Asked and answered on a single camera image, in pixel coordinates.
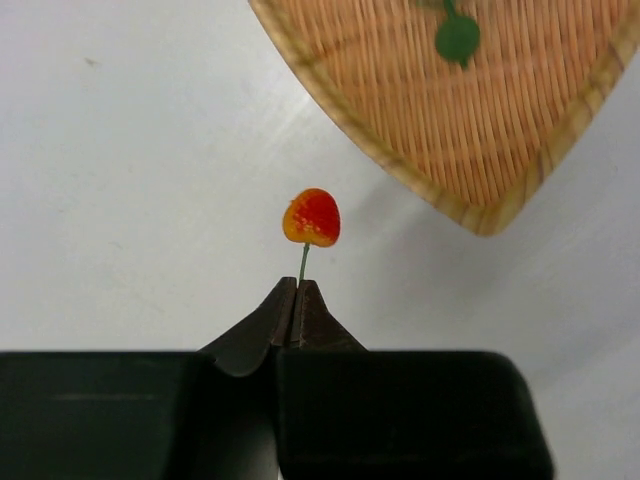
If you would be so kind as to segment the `single fake strawberry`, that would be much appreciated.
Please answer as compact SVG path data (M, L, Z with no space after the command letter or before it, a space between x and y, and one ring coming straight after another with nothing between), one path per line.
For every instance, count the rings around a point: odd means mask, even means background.
M287 240L303 245L298 274L298 280L302 281L310 248L329 248L339 239L341 216L336 200L321 188L303 190L287 207L282 230Z

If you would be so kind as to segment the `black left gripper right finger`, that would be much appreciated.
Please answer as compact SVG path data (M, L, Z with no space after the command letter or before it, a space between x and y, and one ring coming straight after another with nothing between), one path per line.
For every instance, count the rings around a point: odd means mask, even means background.
M490 351L369 351L297 290L275 360L278 460L287 479L551 479L530 389Z

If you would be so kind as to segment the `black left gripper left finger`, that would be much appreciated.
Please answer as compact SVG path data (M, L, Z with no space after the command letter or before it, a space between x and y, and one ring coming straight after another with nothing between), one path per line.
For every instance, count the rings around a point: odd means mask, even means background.
M297 283L197 351L1 356L5 479L275 479L269 356Z

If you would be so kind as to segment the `fake strawberry sprig with leaves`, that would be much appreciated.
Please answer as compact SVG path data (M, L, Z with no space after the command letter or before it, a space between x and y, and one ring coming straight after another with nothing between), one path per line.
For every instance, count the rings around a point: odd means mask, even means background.
M416 1L416 5L445 12L445 18L439 24L434 37L436 52L445 61L467 69L470 59L480 45L481 32L477 21L462 13L457 1Z

